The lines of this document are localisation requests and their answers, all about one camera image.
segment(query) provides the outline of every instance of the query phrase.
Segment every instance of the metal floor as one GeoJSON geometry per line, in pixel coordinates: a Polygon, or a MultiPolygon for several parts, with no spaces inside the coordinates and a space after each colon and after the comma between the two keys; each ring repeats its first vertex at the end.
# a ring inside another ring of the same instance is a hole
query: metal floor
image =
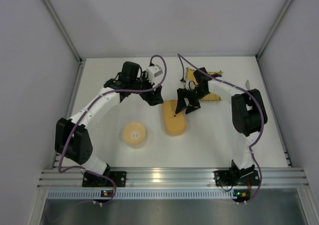
{"type": "MultiPolygon", "coordinates": [[[[41,225],[80,200],[47,200],[41,225]]],[[[232,200],[117,200],[100,207],[81,204],[55,225],[303,225],[307,224],[295,189],[261,190],[247,205],[232,200]]]]}

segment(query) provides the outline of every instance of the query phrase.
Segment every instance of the black bracket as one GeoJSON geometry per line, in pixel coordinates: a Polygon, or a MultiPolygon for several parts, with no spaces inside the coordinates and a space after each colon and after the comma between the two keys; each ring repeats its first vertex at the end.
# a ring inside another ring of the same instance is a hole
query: black bracket
{"type": "MultiPolygon", "coordinates": [[[[62,154],[66,140],[74,125],[75,124],[71,120],[64,118],[59,119],[56,123],[54,149],[57,153],[62,154]]],[[[74,135],[69,142],[65,157],[73,160],[79,165],[82,165],[88,161],[92,152],[93,147],[88,130],[84,127],[84,125],[80,125],[76,128],[74,135]]]]}
{"type": "MultiPolygon", "coordinates": [[[[248,91],[258,102],[263,112],[264,124],[267,123],[268,117],[263,103],[263,99],[258,89],[248,91]]],[[[260,131],[261,116],[257,105],[248,96],[248,94],[235,94],[231,97],[231,109],[233,125],[238,133],[248,137],[250,134],[260,131]]]]}
{"type": "Polygon", "coordinates": [[[231,187],[234,188],[234,196],[236,197],[234,201],[244,202],[250,199],[251,187],[258,186],[260,183],[260,178],[255,165],[247,169],[238,169],[234,161],[232,161],[232,167],[228,170],[218,170],[214,171],[214,179],[216,186],[224,188],[231,187]],[[236,187],[247,187],[247,189],[235,189],[236,187]]]}
{"type": "MultiPolygon", "coordinates": [[[[152,89],[153,84],[149,82],[146,76],[147,72],[141,71],[140,77],[138,77],[139,70],[142,70],[140,65],[126,61],[123,64],[122,71],[118,73],[118,79],[109,79],[104,84],[104,88],[110,87],[112,89],[132,89],[132,90],[145,90],[152,89]]],[[[141,98],[148,102],[150,106],[163,104],[163,98],[161,97],[161,86],[153,91],[146,93],[139,93],[141,98]]],[[[120,101],[122,102],[128,97],[131,92],[120,92],[120,101]]]]}
{"type": "MultiPolygon", "coordinates": [[[[123,188],[126,185],[126,172],[125,171],[111,171],[108,176],[112,179],[118,188],[123,188]]],[[[83,174],[82,187],[84,188],[99,188],[99,187],[112,187],[112,183],[107,179],[95,176],[88,172],[83,174]]]]}
{"type": "MultiPolygon", "coordinates": [[[[200,68],[200,70],[207,73],[204,67],[200,68]]],[[[183,110],[186,110],[185,114],[189,114],[197,109],[200,109],[199,99],[209,94],[208,81],[211,80],[211,78],[202,74],[198,70],[194,71],[193,75],[198,85],[195,86],[194,89],[180,88],[177,90],[177,106],[175,114],[178,114],[183,110]]],[[[214,78],[221,77],[221,75],[217,73],[213,74],[212,76],[214,78]]]]}

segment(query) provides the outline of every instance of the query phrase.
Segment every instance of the metal frame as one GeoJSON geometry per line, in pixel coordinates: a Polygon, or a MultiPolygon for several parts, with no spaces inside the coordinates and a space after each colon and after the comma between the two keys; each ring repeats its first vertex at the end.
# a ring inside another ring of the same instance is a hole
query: metal frame
{"type": "Polygon", "coordinates": [[[273,38],[274,34],[276,33],[278,27],[281,25],[283,19],[285,18],[285,15],[287,14],[289,8],[291,7],[292,3],[295,0],[286,0],[286,2],[284,3],[284,6],[282,7],[282,9],[280,10],[277,18],[275,19],[274,24],[271,26],[270,31],[268,32],[264,42],[262,43],[262,46],[260,47],[258,53],[256,54],[256,58],[257,61],[261,58],[261,56],[263,55],[263,53],[265,52],[269,42],[271,41],[271,39],[273,38]]]}
{"type": "MultiPolygon", "coordinates": [[[[294,0],[287,0],[279,12],[271,30],[265,38],[259,49],[256,59],[264,80],[266,91],[268,93],[271,107],[273,109],[276,125],[278,127],[283,144],[286,144],[281,124],[278,120],[276,111],[272,103],[272,96],[269,94],[267,82],[263,76],[259,59],[263,55],[269,42],[273,38],[278,27],[282,23],[287,11],[294,0]]],[[[66,108],[66,117],[72,112],[78,87],[80,84],[84,61],[80,57],[67,31],[65,30],[59,16],[55,12],[50,0],[42,0],[44,6],[57,25],[61,35],[68,44],[75,59],[79,62],[72,92],[66,108]]],[[[44,170],[41,174],[37,187],[36,197],[33,203],[33,209],[29,218],[30,225],[40,223],[46,199],[88,199],[99,197],[101,189],[82,188],[83,175],[80,170],[73,170],[65,174],[60,174],[56,168],[59,161],[57,156],[52,164],[51,170],[44,170]]],[[[213,171],[217,168],[113,168],[114,171],[127,171],[127,186],[118,188],[119,195],[115,199],[220,199],[231,198],[229,193],[222,191],[215,185],[213,171]]],[[[261,189],[297,189],[301,200],[302,209],[305,212],[309,224],[319,224],[319,212],[316,207],[313,195],[311,193],[306,175],[300,168],[263,168],[263,182],[261,189]]]]}

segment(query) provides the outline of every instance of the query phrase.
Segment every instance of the yellow sponge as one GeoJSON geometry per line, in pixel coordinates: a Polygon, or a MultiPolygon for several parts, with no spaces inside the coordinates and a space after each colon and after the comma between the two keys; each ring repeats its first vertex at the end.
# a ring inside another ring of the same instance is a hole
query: yellow sponge
{"type": "Polygon", "coordinates": [[[146,128],[140,122],[132,122],[124,127],[122,136],[128,145],[133,148],[140,148],[144,145],[142,142],[146,137],[146,128]]]}
{"type": "Polygon", "coordinates": [[[164,101],[162,105],[165,130],[171,136],[181,135],[186,129],[185,115],[183,112],[175,114],[176,106],[176,99],[164,101]]]}

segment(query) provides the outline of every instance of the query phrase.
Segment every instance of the metal panel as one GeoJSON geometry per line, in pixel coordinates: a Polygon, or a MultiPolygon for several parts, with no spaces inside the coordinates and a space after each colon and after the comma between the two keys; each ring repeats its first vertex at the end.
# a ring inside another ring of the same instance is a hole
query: metal panel
{"type": "Polygon", "coordinates": [[[285,0],[51,0],[82,57],[255,55],[285,0]]]}
{"type": "Polygon", "coordinates": [[[225,200],[118,200],[103,206],[75,200],[47,200],[42,225],[303,225],[296,190],[262,190],[247,205],[225,200]]]}
{"type": "Polygon", "coordinates": [[[319,0],[295,0],[260,62],[294,166],[319,204],[319,0]]]}
{"type": "MultiPolygon", "coordinates": [[[[104,199],[101,191],[103,189],[94,190],[50,190],[47,199],[104,199]]],[[[114,196],[115,200],[154,200],[154,199],[233,199],[233,190],[224,192],[220,189],[206,189],[206,190],[172,190],[172,189],[155,189],[155,190],[127,190],[125,188],[118,188],[114,196]]]]}
{"type": "MultiPolygon", "coordinates": [[[[126,171],[126,189],[207,189],[217,188],[214,168],[112,168],[126,171]]],[[[302,188],[308,186],[303,169],[262,169],[262,188],[302,188]]],[[[39,188],[78,188],[82,185],[80,170],[60,174],[57,169],[43,171],[39,188]]]]}

